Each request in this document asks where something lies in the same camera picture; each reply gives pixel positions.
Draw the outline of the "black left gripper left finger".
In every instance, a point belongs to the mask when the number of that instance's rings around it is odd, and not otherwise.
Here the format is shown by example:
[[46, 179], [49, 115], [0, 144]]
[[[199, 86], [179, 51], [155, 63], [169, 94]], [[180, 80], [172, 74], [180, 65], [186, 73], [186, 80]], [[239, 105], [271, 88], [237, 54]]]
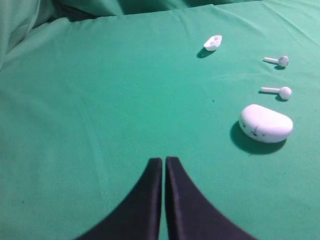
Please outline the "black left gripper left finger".
[[149, 159], [141, 177], [122, 202], [77, 239], [157, 240], [162, 212], [162, 176], [162, 159]]

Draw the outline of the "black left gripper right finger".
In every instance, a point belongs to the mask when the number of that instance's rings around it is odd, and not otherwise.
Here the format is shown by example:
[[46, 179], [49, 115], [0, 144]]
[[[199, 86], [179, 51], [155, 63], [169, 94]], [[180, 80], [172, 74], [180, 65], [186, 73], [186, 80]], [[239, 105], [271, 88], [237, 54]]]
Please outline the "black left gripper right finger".
[[178, 157], [165, 159], [165, 215], [170, 240], [254, 240], [201, 193]]

